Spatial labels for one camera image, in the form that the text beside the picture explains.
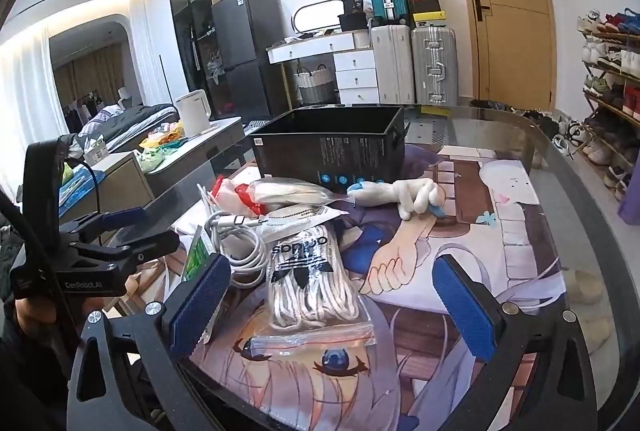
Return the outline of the person left hand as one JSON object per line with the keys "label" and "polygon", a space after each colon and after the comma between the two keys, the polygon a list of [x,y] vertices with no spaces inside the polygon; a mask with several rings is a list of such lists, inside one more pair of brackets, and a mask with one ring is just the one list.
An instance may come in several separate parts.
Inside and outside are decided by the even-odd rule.
{"label": "person left hand", "polygon": [[[94,311],[104,308],[102,298],[87,298],[72,302],[74,328],[79,335],[86,317]],[[9,330],[36,340],[47,340],[58,332],[56,327],[56,309],[49,299],[18,299],[10,306],[4,317],[3,331]]]}

